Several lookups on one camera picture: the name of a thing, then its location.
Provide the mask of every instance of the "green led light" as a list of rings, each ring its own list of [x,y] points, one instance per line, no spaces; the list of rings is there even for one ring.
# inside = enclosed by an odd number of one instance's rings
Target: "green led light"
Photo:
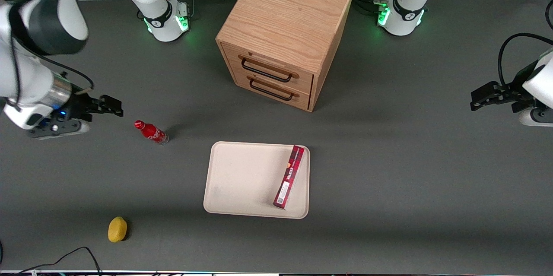
[[[422,10],[422,12],[420,12],[419,20],[416,22],[417,25],[419,25],[420,22],[422,21],[422,19],[423,19],[423,14],[424,14],[424,9]]]
[[[378,23],[381,26],[384,26],[388,20],[389,15],[390,15],[390,9],[386,8],[385,11],[381,12],[380,16],[378,17]]]
[[[150,29],[150,24],[144,19],[144,23],[146,23],[146,26],[148,27],[148,32],[152,33],[152,29]]]
[[[188,19],[186,17],[175,16],[175,20],[178,22],[178,26],[180,26],[183,32],[188,30]]]

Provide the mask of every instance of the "wooden drawer unit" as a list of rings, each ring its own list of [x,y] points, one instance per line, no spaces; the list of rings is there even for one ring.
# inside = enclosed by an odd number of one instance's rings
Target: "wooden drawer unit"
[[[238,0],[216,41],[234,82],[312,112],[351,0]]]

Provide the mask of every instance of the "coca-cola bottle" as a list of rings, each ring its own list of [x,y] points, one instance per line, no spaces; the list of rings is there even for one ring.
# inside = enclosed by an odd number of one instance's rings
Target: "coca-cola bottle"
[[[156,142],[160,146],[164,146],[169,142],[169,136],[163,130],[160,130],[158,127],[152,124],[146,124],[143,121],[134,122],[134,126],[140,130],[142,136]]]

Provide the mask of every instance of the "drawer handle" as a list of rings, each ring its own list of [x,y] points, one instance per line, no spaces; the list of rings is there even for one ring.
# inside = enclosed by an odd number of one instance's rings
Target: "drawer handle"
[[[267,95],[272,95],[273,97],[277,97],[278,99],[281,99],[281,100],[284,100],[284,101],[290,101],[294,97],[294,93],[290,93],[289,97],[284,97],[283,95],[277,95],[276,93],[272,93],[268,90],[265,90],[263,88],[260,88],[260,87],[257,87],[255,85],[253,85],[254,81],[255,81],[254,79],[249,80],[249,87],[252,87],[253,89],[255,89],[257,91],[261,91],[262,93],[266,93]]]
[[[247,66],[247,65],[245,65],[245,62],[246,62],[246,61],[247,61],[246,58],[242,58],[242,67],[243,67],[244,69],[246,69],[246,70],[248,70],[248,71],[251,71],[251,72],[253,72],[253,73],[261,74],[261,75],[263,75],[263,76],[265,76],[265,77],[269,77],[269,79],[274,79],[274,80],[277,80],[277,81],[282,82],[282,83],[288,83],[288,82],[290,81],[290,79],[292,78],[292,76],[293,76],[292,73],[289,73],[287,79],[282,79],[282,78],[280,78],[280,77],[278,77],[278,76],[274,76],[274,75],[272,75],[272,74],[265,73],[265,72],[263,72],[263,71],[259,71],[259,70],[257,70],[257,69],[254,69],[254,68],[251,67],[251,66]]]

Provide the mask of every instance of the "tray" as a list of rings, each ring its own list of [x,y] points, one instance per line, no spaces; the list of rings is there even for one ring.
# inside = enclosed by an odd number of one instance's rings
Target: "tray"
[[[273,206],[293,145],[217,142],[211,148],[203,207],[208,213],[302,219],[309,209],[305,146],[286,210]]]

